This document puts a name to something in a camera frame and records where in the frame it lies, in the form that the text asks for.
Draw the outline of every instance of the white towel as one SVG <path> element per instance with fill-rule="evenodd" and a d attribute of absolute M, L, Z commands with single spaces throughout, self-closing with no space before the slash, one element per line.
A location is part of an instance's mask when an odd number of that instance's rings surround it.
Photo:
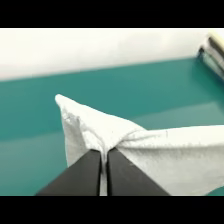
<path fill-rule="evenodd" d="M 116 147 L 171 195 L 204 195 L 224 185 L 224 126 L 145 130 L 62 95 L 55 99 L 68 166 L 90 149 L 99 150 L 105 164 L 107 152 Z M 103 170 L 101 195 L 105 175 Z"/>

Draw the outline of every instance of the green table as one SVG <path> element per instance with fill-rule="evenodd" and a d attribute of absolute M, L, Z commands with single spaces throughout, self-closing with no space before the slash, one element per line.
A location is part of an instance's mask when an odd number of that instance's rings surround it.
<path fill-rule="evenodd" d="M 195 58 L 0 82 L 0 195 L 66 168 L 58 93 L 147 129 L 224 124 L 223 84 Z"/>

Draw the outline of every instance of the green mat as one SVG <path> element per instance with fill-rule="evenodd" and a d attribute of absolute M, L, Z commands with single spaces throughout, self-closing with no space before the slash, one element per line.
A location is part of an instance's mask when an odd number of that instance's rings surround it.
<path fill-rule="evenodd" d="M 58 93 L 147 129 L 224 124 L 223 83 L 195 58 L 0 82 L 0 195 L 66 168 Z"/>

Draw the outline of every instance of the white wall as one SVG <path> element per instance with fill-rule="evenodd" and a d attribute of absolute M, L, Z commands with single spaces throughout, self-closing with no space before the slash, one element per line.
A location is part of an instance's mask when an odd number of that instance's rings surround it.
<path fill-rule="evenodd" d="M 0 79 L 182 58 L 207 28 L 0 29 Z"/>

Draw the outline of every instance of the white background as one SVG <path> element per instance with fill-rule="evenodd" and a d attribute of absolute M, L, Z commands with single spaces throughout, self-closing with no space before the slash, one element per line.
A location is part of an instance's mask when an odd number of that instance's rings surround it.
<path fill-rule="evenodd" d="M 207 28 L 0 29 L 0 80 L 194 56 Z"/>

